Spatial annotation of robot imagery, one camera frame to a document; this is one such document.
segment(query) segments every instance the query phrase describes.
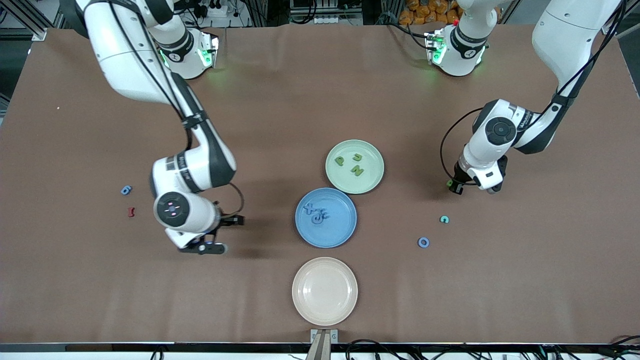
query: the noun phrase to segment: green object in gripper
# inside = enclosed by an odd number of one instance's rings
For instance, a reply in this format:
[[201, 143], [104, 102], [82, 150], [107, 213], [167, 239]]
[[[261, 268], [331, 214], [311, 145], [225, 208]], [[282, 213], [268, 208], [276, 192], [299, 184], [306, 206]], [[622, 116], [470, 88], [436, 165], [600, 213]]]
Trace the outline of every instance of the green object in gripper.
[[356, 165], [351, 169], [351, 172], [354, 172], [356, 174], [356, 176], [360, 176], [360, 174], [362, 174], [363, 171], [364, 171], [364, 169], [360, 168], [359, 165]]

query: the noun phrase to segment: blue plate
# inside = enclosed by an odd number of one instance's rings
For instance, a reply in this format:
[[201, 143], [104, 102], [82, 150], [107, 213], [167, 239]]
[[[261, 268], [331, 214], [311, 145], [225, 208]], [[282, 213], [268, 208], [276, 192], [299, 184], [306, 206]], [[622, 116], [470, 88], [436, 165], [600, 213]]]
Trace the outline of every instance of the blue plate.
[[356, 229], [356, 207], [343, 192], [320, 188], [306, 194], [296, 209], [296, 228], [309, 244], [328, 249], [342, 245]]

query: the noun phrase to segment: green plate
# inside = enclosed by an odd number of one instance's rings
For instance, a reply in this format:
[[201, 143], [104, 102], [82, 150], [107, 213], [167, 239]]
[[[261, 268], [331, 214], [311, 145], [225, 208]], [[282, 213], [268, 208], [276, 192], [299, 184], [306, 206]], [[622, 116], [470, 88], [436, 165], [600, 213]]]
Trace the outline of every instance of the green plate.
[[338, 190], [365, 193], [373, 190], [385, 173], [385, 162], [375, 146], [362, 140], [346, 140], [326, 157], [326, 175]]

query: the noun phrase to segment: plate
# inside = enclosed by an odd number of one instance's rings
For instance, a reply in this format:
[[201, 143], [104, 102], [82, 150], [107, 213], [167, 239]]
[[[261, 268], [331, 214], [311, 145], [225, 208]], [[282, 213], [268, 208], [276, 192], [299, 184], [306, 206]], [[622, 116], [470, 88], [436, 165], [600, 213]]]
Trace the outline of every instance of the plate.
[[368, 142], [346, 140], [331, 149], [324, 169], [338, 190], [358, 194], [369, 192], [380, 183], [385, 162], [380, 151]]
[[309, 244], [328, 249], [342, 245], [356, 229], [353, 201], [333, 188], [315, 189], [296, 208], [296, 228]]
[[351, 269], [334, 258], [315, 258], [302, 265], [291, 288], [300, 315], [318, 326], [335, 325], [349, 316], [358, 300]]

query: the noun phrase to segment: table surface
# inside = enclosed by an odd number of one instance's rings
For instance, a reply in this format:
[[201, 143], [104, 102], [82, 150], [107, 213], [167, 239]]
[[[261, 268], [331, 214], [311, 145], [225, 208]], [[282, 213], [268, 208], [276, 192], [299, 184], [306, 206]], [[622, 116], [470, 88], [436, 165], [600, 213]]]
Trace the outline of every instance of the table surface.
[[[178, 253], [152, 214], [153, 161], [180, 151], [168, 106], [112, 91], [89, 42], [35, 42], [0, 129], [0, 341], [308, 341], [295, 273], [331, 256], [358, 280], [342, 341], [606, 342], [640, 331], [640, 102], [617, 41], [544, 152], [510, 152], [503, 190], [450, 193], [438, 147], [498, 98], [543, 109], [555, 77], [530, 26], [497, 26], [469, 76], [431, 68], [383, 26], [230, 29], [225, 68], [189, 81], [238, 162], [244, 227], [224, 256]], [[472, 119], [444, 148], [453, 165]], [[294, 227], [358, 138], [386, 172], [353, 195], [354, 235], [316, 249]], [[131, 185], [124, 197], [120, 189]], [[205, 192], [228, 210], [228, 186]], [[134, 218], [128, 207], [136, 208]], [[448, 215], [451, 223], [438, 222]], [[417, 239], [431, 246], [421, 249]]]

